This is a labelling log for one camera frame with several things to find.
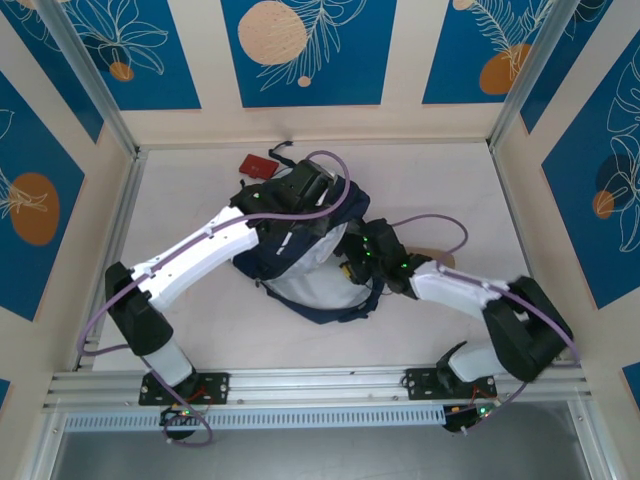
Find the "red pencil case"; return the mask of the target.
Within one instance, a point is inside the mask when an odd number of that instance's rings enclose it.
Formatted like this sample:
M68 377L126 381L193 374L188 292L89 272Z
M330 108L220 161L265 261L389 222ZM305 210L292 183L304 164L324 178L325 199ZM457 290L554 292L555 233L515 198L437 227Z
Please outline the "red pencil case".
M274 160L248 154L241 163L239 172L252 179L269 180L277 172L278 168L279 163Z

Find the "brown kraft notebook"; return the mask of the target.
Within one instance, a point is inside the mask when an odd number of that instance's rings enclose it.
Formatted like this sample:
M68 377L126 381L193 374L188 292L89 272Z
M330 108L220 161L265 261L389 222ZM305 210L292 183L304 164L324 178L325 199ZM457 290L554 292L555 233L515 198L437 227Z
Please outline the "brown kraft notebook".
M456 267L456 261L452 254L447 253L446 251L434 249L434 248L424 248L424 247L408 247L407 251L410 254L423 255L426 257L430 257L434 261L440 262L447 268L454 269Z

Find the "navy blue backpack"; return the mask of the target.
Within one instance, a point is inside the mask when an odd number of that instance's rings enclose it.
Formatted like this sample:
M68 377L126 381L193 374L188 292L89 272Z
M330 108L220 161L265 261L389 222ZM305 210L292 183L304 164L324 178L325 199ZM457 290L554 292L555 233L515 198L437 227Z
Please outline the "navy blue backpack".
M295 162L274 150L269 154L285 166L275 178L302 160L314 162L311 156ZM263 287L269 297L319 325L367 318L384 290L379 284L354 285L339 268L345 257L337 248L347 224L364 220L370 198L354 181L337 176L344 179L344 190L327 209L301 215L248 215L259 242L232 260L233 266Z

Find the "grey metal panel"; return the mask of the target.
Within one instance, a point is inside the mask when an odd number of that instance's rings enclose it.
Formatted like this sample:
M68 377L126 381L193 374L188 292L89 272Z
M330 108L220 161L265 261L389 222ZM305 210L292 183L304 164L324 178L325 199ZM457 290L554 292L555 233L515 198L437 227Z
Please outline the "grey metal panel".
M52 480L591 480L564 405L508 406L468 435L436 426L240 430L206 448L159 433L67 433Z

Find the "aluminium mounting rail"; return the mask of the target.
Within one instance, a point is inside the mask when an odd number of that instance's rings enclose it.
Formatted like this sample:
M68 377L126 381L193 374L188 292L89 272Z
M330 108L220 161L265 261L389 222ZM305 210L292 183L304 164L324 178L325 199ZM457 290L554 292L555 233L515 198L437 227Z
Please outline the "aluminium mounting rail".
M231 369L226 406L232 408L303 408L388 406L409 402L401 385L404 366ZM137 406L142 370L56 372L44 397L46 412L125 411ZM578 401L592 398L583 371L563 362L541 374L520 395L521 383L509 375L495 377L502 400Z

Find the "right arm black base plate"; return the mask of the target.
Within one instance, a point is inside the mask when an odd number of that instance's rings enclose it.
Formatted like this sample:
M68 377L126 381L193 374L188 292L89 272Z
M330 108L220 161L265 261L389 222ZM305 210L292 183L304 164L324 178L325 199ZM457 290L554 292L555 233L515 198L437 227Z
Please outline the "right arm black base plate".
M401 379L401 385L407 390L410 400L472 400L497 396L493 377L464 382L448 368L409 368Z

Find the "aluminium table side rail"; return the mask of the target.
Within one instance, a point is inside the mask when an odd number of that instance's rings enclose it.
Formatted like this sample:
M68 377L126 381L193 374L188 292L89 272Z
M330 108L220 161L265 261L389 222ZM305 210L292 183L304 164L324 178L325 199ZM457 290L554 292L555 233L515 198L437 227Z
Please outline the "aluminium table side rail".
M148 159L149 150L140 148L136 157L132 161L132 164L128 170L120 193L117 208L115 210L115 216L113 222L109 227L109 235L106 244L106 252L102 261L102 265L98 269L97 280L95 283L94 294L91 299L87 314L87 324L89 320L93 318L98 310L103 306L105 302L105 283L104 274L106 269L116 261L120 260L124 245L126 242L127 234L135 203L138 197L139 189L141 186L142 178L146 162ZM83 347L88 351L95 351L99 345L100 336L103 329L106 314L99 318L93 326L87 330ZM86 357L81 355L77 351L77 346L74 346L74 357L71 363L71 371L77 371L83 367L92 365L93 360L91 356Z
M519 250L522 254L522 257L524 259L524 264L525 264L525 272L528 276L533 277L534 273L532 272L532 264L531 264L531 260L529 258L525 243L524 243L524 237L522 235L522 231L520 228L520 224L519 224L519 218L517 215L517 211L516 208L514 206L513 203L513 198L510 192L510 188L508 186L507 183L507 179L506 179L506 174L504 173L504 168L501 166L501 162L498 159L498 155L495 152L495 149L493 147L489 147L488 148L489 154L491 156L493 165L495 167L495 171L496 171L496 175L497 178L499 180L500 183L500 187L506 202L506 206L511 218L511 222L515 231L515 235L516 235L516 239L518 242L518 246L519 246Z

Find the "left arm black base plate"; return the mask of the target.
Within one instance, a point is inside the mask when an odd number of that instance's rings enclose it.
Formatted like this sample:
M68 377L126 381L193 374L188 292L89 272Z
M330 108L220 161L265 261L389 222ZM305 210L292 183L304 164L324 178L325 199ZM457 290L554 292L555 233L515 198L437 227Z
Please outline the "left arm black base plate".
M193 372L172 389L191 405L225 405L229 393L230 375L223 373ZM141 406L169 406L176 398L152 374L146 374L141 383L138 404Z

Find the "aluminium frame post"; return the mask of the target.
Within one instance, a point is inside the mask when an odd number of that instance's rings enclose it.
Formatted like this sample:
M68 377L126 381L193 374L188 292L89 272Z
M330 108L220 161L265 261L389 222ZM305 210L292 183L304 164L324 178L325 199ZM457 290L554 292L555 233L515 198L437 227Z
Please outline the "aluminium frame post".
M33 2L61 53L111 129L117 142L131 158L136 159L139 146L62 6L57 0L33 0Z
M504 140L511 124L538 80L550 55L573 17L580 0L554 0L549 16L544 21L520 73L507 94L499 115L487 137L489 152L494 155Z

